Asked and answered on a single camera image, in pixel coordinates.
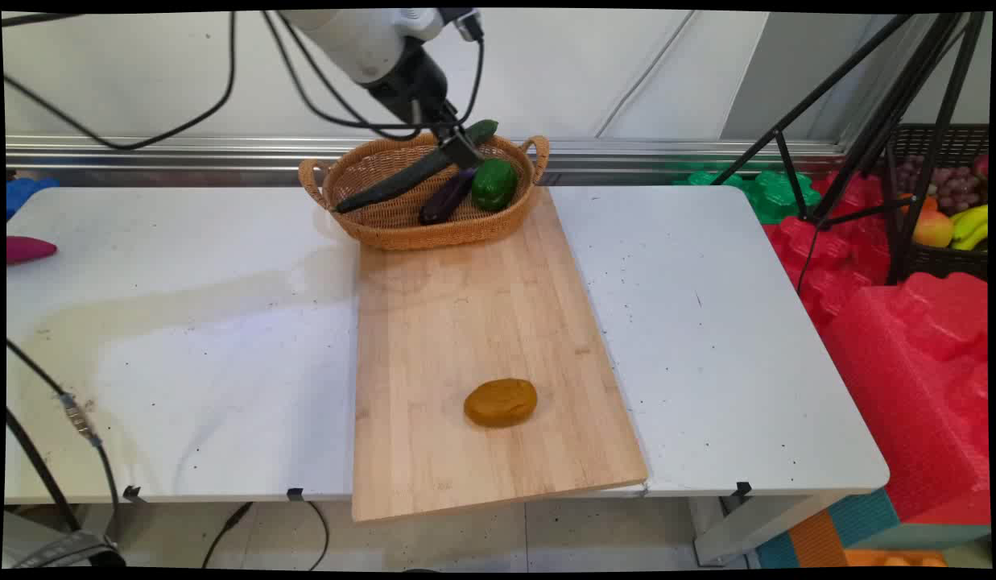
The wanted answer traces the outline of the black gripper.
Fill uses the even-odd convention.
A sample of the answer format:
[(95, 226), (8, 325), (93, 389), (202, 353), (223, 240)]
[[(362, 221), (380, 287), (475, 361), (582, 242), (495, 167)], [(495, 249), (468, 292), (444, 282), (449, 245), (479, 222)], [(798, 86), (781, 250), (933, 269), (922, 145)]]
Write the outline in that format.
[(476, 168), (483, 162), (475, 137), (486, 122), (453, 125), (457, 110), (447, 99), (447, 78), (423, 48), (423, 41), (405, 40), (394, 67), (369, 82), (366, 91), (403, 124), (415, 125), (416, 131), (439, 126), (439, 150), (460, 169)]

